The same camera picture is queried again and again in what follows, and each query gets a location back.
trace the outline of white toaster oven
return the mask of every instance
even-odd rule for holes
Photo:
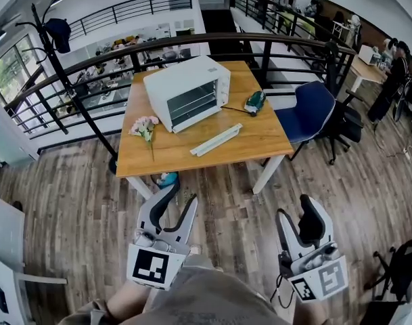
[[[150,104],[162,124],[178,133],[228,103],[230,71],[207,56],[144,77]]]

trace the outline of blue office chair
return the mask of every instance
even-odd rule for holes
[[[297,103],[294,107],[275,111],[290,143],[300,142],[290,160],[321,132],[335,107],[335,98],[323,83],[317,81],[297,87],[295,94]]]

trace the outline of table leg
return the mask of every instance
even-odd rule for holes
[[[139,177],[126,177],[127,181],[140,193],[146,200],[153,196],[152,191]]]
[[[252,188],[252,192],[254,194],[258,194],[266,185],[267,181],[272,177],[272,174],[278,168],[279,164],[281,163],[282,159],[284,159],[285,155],[279,156],[272,156],[271,159],[268,161],[264,171],[261,173],[260,178],[255,183],[255,186]]]
[[[15,276],[19,280],[25,280],[26,282],[36,282],[36,283],[47,283],[47,284],[67,284],[68,281],[65,278],[50,278],[50,277],[40,277],[31,276],[29,274],[21,274],[15,272]]]
[[[363,80],[363,78],[361,76],[358,76],[356,78],[356,80],[354,81],[353,86],[352,86],[352,92],[353,93],[356,93],[356,90],[361,86],[362,80]]]

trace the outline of wooden floor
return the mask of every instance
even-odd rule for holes
[[[347,87],[353,81],[349,75]],[[334,166],[327,163],[329,146],[311,142],[294,162],[285,159],[256,196],[251,189],[261,172],[257,161],[184,171],[166,222],[174,225],[176,208],[196,193],[200,205],[190,242],[202,244],[215,265],[270,297],[279,273],[276,210],[297,220],[298,198],[309,194],[331,215],[349,270],[350,287],[325,307],[334,324],[357,324],[371,299],[363,285],[378,268],[373,251],[386,254],[391,245],[412,238],[412,149],[411,162],[393,156],[407,141],[412,145],[409,119],[395,125],[385,118],[377,145],[366,111],[378,91],[363,82],[359,93],[366,103],[354,105],[366,123],[362,141],[348,153],[338,146]],[[110,140],[118,145],[117,135]],[[0,169],[0,198],[24,205],[26,272],[68,279],[66,286],[27,286],[38,324],[55,323],[92,299],[107,299],[124,281],[127,245],[143,198],[108,172],[108,160],[93,139],[44,151],[25,167]]]

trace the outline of flower bouquet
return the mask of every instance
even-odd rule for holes
[[[154,161],[153,145],[152,145],[152,136],[154,126],[159,124],[159,119],[155,116],[142,116],[135,121],[135,124],[129,130],[129,135],[136,135],[144,137],[145,141],[149,145],[152,151],[152,158]]]

